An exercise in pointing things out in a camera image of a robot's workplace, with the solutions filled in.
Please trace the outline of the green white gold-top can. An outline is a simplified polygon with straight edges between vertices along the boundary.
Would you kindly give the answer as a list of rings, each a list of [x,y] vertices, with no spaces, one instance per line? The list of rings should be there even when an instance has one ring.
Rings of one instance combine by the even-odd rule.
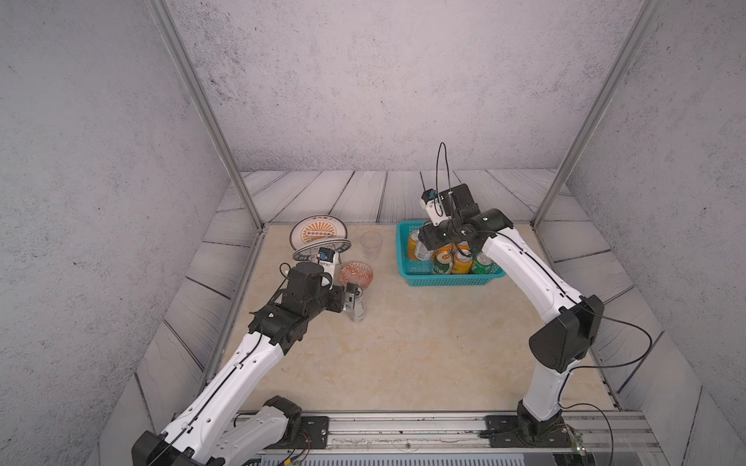
[[[453,269],[452,254],[448,250],[438,250],[431,258],[432,273],[435,275],[449,275]]]

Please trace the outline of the left aluminium frame post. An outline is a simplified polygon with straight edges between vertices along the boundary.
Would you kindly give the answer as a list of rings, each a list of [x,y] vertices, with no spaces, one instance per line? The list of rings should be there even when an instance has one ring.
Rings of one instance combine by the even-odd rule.
[[[188,51],[184,45],[177,25],[172,17],[169,6],[163,0],[147,0],[146,5],[159,29],[160,36],[172,58],[177,71],[184,82],[188,94],[192,99],[194,108],[205,126],[217,155],[227,171],[231,184],[236,190],[237,196],[244,209],[247,211],[252,225],[262,230],[263,221],[254,205],[251,194],[246,187],[244,178],[238,169],[236,160],[227,143],[227,138],[221,130],[221,126],[212,109],[207,94],[200,83],[200,79],[194,69]]]

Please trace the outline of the right aluminium frame post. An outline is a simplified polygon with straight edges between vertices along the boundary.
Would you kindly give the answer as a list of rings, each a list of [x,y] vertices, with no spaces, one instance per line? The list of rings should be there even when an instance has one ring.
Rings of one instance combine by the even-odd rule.
[[[633,65],[646,37],[656,23],[664,4],[666,2],[662,0],[646,0],[642,2],[638,15],[631,25],[625,41],[621,48],[619,48],[617,56],[612,61],[598,94],[594,98],[588,113],[574,136],[565,156],[561,160],[561,164],[556,171],[553,182],[549,186],[549,190],[530,222],[534,231],[544,221],[547,221],[549,213],[560,196],[561,188],[569,180],[588,143],[592,140],[596,128],[598,128],[603,119],[629,68]]]

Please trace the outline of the red patterned bowl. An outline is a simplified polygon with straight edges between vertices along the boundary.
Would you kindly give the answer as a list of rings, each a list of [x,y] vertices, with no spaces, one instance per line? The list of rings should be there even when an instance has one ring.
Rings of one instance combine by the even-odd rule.
[[[344,265],[339,274],[339,283],[342,287],[347,287],[349,283],[353,283],[362,290],[368,289],[373,279],[372,267],[361,261],[353,261]]]

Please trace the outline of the green rimmed white plate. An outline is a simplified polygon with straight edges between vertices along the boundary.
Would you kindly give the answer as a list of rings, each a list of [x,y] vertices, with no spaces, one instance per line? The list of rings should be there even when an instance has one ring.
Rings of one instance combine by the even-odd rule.
[[[322,238],[314,240],[293,253],[295,261],[317,261],[321,249],[331,250],[334,255],[347,252],[352,247],[352,242],[346,238]]]

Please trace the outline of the green soda can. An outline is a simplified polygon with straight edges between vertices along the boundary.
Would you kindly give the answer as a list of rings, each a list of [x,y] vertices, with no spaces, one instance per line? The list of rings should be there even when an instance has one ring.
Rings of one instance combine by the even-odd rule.
[[[473,256],[471,273],[474,275],[491,275],[495,270],[493,260],[489,259],[483,252],[477,252]]]

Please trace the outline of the aluminium frame post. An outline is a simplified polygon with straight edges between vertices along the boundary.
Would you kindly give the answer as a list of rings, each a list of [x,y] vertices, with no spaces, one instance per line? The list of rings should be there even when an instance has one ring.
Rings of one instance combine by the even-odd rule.
[[[192,99],[194,108],[205,126],[217,155],[227,171],[231,184],[236,190],[237,196],[244,209],[247,211],[252,225],[262,230],[263,221],[254,205],[251,194],[246,187],[244,178],[238,169],[236,160],[227,143],[227,138],[221,130],[221,126],[212,109],[207,94],[200,83],[200,79],[194,69],[188,51],[184,45],[177,25],[172,17],[169,6],[163,0],[147,0],[146,5],[159,29],[160,36],[172,58],[177,71],[184,82],[188,94]]]
[[[629,68],[633,65],[646,37],[656,23],[664,4],[666,2],[662,0],[646,0],[642,2],[638,15],[631,25],[625,41],[621,48],[619,48],[617,56],[612,61],[598,94],[594,98],[588,113],[574,136],[565,156],[561,160],[561,164],[556,171],[553,182],[549,186],[549,190],[530,222],[534,231],[544,221],[547,221],[549,213],[560,196],[561,188],[569,180],[588,143],[592,140],[596,128],[598,128],[603,119]]]

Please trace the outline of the clear plastic cup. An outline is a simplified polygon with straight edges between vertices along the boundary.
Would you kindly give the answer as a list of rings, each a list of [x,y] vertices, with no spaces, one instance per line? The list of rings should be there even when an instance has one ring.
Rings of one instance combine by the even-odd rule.
[[[383,246],[383,237],[377,231],[366,231],[361,235],[359,244],[363,248],[365,258],[373,262],[380,256]]]

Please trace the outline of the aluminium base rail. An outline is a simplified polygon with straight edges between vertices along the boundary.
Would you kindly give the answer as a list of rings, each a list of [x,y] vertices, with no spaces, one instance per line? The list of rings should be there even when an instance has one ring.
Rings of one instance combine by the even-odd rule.
[[[297,444],[252,465],[666,465],[637,412],[566,411],[531,445],[508,412],[310,413]]]

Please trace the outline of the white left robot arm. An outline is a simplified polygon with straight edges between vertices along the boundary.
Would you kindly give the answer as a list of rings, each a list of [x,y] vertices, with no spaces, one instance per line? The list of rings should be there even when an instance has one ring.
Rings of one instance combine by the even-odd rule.
[[[131,450],[135,465],[242,465],[263,450],[307,447],[299,405],[274,396],[242,424],[238,411],[260,381],[303,339],[324,311],[355,309],[361,289],[336,285],[319,264],[289,268],[213,381],[159,434],[144,432]]]

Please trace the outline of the silver white drink can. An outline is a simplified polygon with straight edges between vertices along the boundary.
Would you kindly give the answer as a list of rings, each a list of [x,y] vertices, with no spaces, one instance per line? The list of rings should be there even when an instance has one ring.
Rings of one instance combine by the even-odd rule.
[[[353,322],[362,322],[365,319],[364,290],[356,283],[346,285],[343,312]]]

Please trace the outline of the orange yellow can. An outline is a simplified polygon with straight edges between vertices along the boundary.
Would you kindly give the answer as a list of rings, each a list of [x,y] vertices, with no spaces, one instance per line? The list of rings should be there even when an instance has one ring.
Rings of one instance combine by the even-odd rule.
[[[419,262],[420,259],[417,257],[417,248],[419,245],[419,230],[412,230],[408,235],[407,242],[407,257],[412,262]]]

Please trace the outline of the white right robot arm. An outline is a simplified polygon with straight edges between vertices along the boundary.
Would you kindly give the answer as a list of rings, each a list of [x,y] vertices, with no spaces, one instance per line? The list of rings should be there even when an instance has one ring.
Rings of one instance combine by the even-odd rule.
[[[421,206],[429,216],[419,231],[425,248],[434,252],[466,242],[495,262],[538,312],[543,326],[528,340],[536,365],[517,406],[512,434],[527,446],[548,444],[563,425],[563,390],[596,341],[604,305],[552,271],[504,213],[481,211],[466,184],[441,192],[425,190]]]

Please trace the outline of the orange sunburst plate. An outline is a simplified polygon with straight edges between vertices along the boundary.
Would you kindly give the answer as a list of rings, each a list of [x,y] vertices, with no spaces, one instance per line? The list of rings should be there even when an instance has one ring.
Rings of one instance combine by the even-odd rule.
[[[347,225],[334,216],[315,215],[301,219],[291,231],[289,242],[294,250],[324,239],[348,238]]]

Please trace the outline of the orange Schweppes can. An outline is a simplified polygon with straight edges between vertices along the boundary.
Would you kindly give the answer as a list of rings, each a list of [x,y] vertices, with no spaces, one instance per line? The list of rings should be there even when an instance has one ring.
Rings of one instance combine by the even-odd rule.
[[[473,257],[469,250],[464,250],[461,248],[454,249],[453,268],[452,268],[452,273],[454,275],[470,274],[472,263],[473,263]]]

